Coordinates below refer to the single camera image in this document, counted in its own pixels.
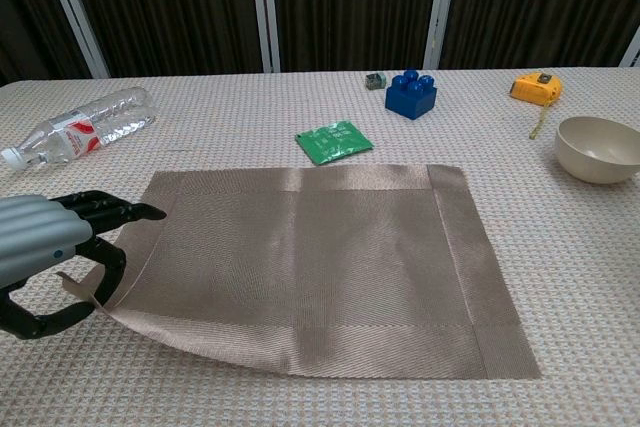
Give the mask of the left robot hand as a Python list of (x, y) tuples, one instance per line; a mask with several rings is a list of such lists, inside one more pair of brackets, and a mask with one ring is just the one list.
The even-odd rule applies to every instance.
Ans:
[[(20, 340), (56, 335), (84, 320), (118, 287), (125, 252), (100, 235), (138, 220), (162, 220), (166, 213), (91, 190), (62, 197), (19, 195), (1, 199), (1, 329)], [(35, 315), (11, 299), (34, 275), (75, 256), (104, 267), (90, 301), (47, 315)]]

